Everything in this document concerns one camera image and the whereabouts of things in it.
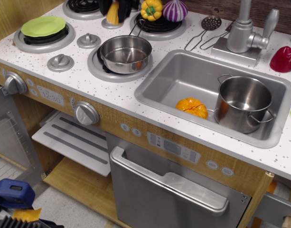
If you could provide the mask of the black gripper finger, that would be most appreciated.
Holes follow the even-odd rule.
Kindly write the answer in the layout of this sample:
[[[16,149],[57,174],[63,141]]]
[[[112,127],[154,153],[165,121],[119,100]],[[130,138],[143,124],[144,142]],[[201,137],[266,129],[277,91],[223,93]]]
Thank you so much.
[[[106,15],[112,4],[112,0],[98,0],[98,4],[101,14]]]
[[[132,9],[131,0],[119,0],[118,19],[119,23],[123,23],[127,17],[130,16]]]

